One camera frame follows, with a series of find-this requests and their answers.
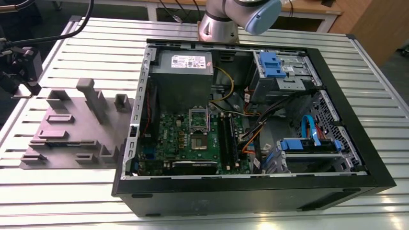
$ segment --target slotted metal table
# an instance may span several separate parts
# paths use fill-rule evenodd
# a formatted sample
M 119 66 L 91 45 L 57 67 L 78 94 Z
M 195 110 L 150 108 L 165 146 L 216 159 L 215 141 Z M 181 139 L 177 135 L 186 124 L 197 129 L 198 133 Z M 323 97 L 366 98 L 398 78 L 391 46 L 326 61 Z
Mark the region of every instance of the slotted metal table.
M 73 17 L 62 33 L 79 23 Z M 396 187 L 323 211 L 138 218 L 110 196 L 113 169 L 18 169 L 49 90 L 81 96 L 75 83 L 86 77 L 105 97 L 126 93 L 134 98 L 146 38 L 195 40 L 195 35 L 194 24 L 91 18 L 75 37 L 55 43 L 43 62 L 43 89 L 19 100 L 0 132 L 0 228 L 409 229 L 409 108 L 359 43 L 343 34 L 268 30 L 252 36 L 239 30 L 239 41 L 320 50 Z

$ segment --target metal frame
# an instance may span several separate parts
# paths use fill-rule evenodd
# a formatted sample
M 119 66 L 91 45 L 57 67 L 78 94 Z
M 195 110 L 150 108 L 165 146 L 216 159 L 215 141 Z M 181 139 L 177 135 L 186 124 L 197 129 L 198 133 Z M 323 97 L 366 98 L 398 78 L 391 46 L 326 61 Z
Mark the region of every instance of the metal frame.
M 391 94 L 392 88 L 371 71 L 375 66 L 366 61 L 370 58 L 359 54 L 343 34 L 268 30 L 262 36 L 251 36 L 238 31 L 240 44 L 319 49 L 396 187 L 323 211 L 137 218 L 119 199 L 110 196 L 114 170 L 15 169 L 25 151 L 21 149 L 47 108 L 41 99 L 47 88 L 71 88 L 78 77 L 90 76 L 97 78 L 95 87 L 103 89 L 103 95 L 125 93 L 134 98 L 134 75 L 141 68 L 146 38 L 197 39 L 194 24 L 90 18 L 83 31 L 66 39 L 55 51 L 39 82 L 45 93 L 29 99 L 0 147 L 1 227 L 314 230 L 326 226 L 343 230 L 347 223 L 356 228 L 409 229 L 409 118 Z

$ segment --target cable connector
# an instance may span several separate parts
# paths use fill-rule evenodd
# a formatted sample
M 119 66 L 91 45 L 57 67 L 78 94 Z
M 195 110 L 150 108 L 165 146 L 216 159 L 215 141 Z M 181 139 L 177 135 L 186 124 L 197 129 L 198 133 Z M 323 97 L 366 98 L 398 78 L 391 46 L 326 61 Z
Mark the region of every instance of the cable connector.
M 173 17 L 174 21 L 177 21 L 178 23 L 182 23 L 182 22 L 183 22 L 183 21 L 181 20 L 181 18 L 177 17 L 175 15 L 171 15 L 171 17 Z

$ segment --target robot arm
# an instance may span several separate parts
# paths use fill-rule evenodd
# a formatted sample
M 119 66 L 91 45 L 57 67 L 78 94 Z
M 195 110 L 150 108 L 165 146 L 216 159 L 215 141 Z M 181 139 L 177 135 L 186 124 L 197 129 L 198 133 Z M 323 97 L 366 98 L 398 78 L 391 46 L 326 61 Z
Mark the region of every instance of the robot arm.
M 263 33 L 280 12 L 279 0 L 207 0 L 199 24 L 199 40 L 235 42 L 236 25 L 251 35 Z

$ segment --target sticker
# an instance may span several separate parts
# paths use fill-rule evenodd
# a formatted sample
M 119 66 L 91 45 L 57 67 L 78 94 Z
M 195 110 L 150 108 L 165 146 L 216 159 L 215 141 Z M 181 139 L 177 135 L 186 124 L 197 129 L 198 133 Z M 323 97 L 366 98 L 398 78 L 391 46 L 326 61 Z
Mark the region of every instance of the sticker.
M 254 158 L 252 164 L 255 165 L 256 169 L 259 169 L 259 161 L 256 160 L 256 158 Z
M 244 101 L 246 103 L 250 102 L 250 95 L 248 95 L 247 93 L 243 94 L 243 101 Z
M 290 72 L 294 72 L 294 69 L 288 66 L 282 66 L 282 70 L 283 71 L 290 71 Z
M 174 55 L 171 57 L 171 68 L 205 69 L 205 57 Z
M 263 148 L 262 148 L 262 151 L 270 150 L 270 147 L 271 147 L 271 146 L 270 146 L 268 144 L 264 144 L 264 145 L 263 145 Z

